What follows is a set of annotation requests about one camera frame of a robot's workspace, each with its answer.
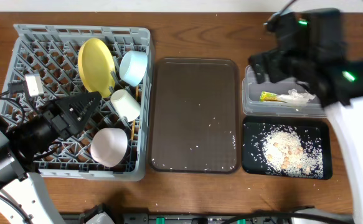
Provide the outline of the white cup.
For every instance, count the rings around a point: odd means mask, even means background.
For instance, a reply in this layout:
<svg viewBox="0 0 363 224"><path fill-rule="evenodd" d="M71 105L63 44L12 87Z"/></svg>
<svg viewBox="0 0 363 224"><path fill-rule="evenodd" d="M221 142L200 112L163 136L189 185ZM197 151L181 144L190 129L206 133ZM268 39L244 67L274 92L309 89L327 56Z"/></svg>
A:
<svg viewBox="0 0 363 224"><path fill-rule="evenodd" d="M140 116L140 104L128 91L115 91L111 95L110 101L118 116L125 118L127 122L132 122Z"/></svg>

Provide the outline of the yellow plate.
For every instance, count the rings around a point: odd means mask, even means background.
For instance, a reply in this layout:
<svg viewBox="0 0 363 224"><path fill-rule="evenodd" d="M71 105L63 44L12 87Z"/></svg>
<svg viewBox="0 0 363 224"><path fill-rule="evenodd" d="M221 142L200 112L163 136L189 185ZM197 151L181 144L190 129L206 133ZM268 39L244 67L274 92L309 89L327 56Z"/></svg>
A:
<svg viewBox="0 0 363 224"><path fill-rule="evenodd" d="M106 44L97 38L88 39L78 53L78 72L87 91L98 91L103 98L111 95L115 86L112 72L115 63Z"/></svg>

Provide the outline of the white tissue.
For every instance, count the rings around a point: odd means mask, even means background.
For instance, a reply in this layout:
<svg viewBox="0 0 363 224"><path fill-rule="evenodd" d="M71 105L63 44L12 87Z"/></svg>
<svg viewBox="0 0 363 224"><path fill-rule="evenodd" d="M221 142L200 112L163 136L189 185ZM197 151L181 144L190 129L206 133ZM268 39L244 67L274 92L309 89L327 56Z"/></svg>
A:
<svg viewBox="0 0 363 224"><path fill-rule="evenodd" d="M287 95L278 95L278 99L285 103L292 105L305 105L310 100L315 99L316 95L312 95L307 91L305 93L298 93L296 89L288 91Z"/></svg>

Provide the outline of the wooden chopstick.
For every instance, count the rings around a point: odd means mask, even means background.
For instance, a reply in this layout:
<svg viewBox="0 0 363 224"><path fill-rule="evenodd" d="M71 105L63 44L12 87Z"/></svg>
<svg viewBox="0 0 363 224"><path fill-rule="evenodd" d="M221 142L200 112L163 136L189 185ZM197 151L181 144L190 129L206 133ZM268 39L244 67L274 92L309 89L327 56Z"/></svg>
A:
<svg viewBox="0 0 363 224"><path fill-rule="evenodd" d="M131 142L134 140L134 131L135 131L135 120L132 122L131 126Z"/></svg>
<svg viewBox="0 0 363 224"><path fill-rule="evenodd" d="M139 96L139 86L136 87L135 99L138 101Z"/></svg>

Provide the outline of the yellow green snack wrapper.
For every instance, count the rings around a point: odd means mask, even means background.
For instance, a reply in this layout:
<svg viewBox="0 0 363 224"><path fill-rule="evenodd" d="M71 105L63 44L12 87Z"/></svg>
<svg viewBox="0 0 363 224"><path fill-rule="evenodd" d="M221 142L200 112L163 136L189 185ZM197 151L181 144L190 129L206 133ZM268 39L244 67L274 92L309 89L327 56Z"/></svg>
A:
<svg viewBox="0 0 363 224"><path fill-rule="evenodd" d="M259 101L277 101L277 102L283 102L283 100L280 99L279 95L275 93L270 93L267 91L263 91L260 94Z"/></svg>

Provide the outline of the light blue bowl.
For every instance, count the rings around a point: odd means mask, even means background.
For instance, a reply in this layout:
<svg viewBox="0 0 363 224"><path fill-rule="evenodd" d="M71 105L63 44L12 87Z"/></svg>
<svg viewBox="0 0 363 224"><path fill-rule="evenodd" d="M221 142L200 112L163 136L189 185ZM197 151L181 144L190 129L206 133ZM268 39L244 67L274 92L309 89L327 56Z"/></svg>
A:
<svg viewBox="0 0 363 224"><path fill-rule="evenodd" d="M148 56L145 52L129 51L120 64L120 79L131 86L137 86L142 81L148 66Z"/></svg>

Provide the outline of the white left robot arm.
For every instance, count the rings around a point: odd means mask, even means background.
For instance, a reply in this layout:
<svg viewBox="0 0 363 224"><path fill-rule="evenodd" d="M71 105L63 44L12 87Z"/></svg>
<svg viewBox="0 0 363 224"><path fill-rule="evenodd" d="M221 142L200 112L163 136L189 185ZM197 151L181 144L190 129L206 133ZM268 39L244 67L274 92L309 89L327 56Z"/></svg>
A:
<svg viewBox="0 0 363 224"><path fill-rule="evenodd" d="M26 98L43 95L38 74L10 83L0 100L21 111L21 121L9 128L0 115L0 213L10 223L64 223L48 194L38 159L51 156L49 147L81 133L101 101L99 92L79 93L48 101L37 116L25 121L26 112L11 97L23 92Z"/></svg>

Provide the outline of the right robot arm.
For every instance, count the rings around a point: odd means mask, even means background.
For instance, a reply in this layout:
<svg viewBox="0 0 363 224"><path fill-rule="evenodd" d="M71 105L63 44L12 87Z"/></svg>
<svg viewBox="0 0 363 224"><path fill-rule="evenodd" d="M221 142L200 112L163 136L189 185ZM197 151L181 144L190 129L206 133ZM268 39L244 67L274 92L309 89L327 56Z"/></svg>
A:
<svg viewBox="0 0 363 224"><path fill-rule="evenodd" d="M276 48L248 62L258 83L293 77L321 106L336 133L353 198L353 219L363 223L363 59L350 61L336 8L313 9L299 16L283 9L265 27Z"/></svg>

